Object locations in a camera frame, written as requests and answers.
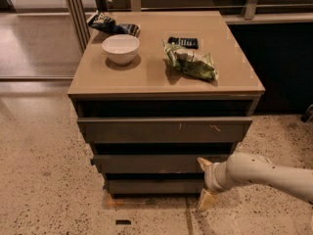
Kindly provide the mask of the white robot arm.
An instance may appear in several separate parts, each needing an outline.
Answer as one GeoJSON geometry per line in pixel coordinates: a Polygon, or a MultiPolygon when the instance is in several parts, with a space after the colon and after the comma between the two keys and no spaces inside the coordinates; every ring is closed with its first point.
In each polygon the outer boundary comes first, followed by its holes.
{"type": "Polygon", "coordinates": [[[254,154],[235,153],[223,163],[198,158],[204,172],[204,184],[198,203],[200,212],[207,211],[217,195],[234,187],[252,184],[267,185],[313,204],[313,170],[272,164],[254,154]]]}

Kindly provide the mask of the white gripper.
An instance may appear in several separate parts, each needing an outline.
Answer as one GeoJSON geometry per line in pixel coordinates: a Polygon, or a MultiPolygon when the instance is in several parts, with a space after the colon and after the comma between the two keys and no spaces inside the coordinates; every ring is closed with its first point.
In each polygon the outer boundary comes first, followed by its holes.
{"type": "Polygon", "coordinates": [[[225,192],[225,163],[212,163],[204,158],[197,158],[197,161],[204,171],[204,186],[201,190],[197,209],[199,212],[206,212],[217,202],[217,194],[225,192]]]}

